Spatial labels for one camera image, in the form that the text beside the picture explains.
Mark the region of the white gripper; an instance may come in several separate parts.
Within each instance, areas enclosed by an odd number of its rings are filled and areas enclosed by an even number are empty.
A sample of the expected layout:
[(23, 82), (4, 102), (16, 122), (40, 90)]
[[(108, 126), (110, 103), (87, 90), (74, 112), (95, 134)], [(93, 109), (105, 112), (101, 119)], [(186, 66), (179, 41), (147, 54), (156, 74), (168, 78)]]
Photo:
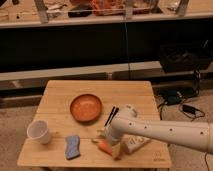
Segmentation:
[(111, 127), (104, 127), (97, 131), (99, 136), (104, 137), (111, 145), (116, 145), (119, 143), (119, 138), (116, 131)]

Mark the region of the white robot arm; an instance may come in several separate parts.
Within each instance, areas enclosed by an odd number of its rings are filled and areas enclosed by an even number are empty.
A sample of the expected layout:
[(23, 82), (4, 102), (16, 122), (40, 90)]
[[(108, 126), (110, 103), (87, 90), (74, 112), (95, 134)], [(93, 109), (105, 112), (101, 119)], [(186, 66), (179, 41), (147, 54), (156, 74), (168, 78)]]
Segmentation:
[(129, 104), (110, 114), (101, 132), (110, 145), (136, 135), (213, 154), (213, 123), (142, 120)]

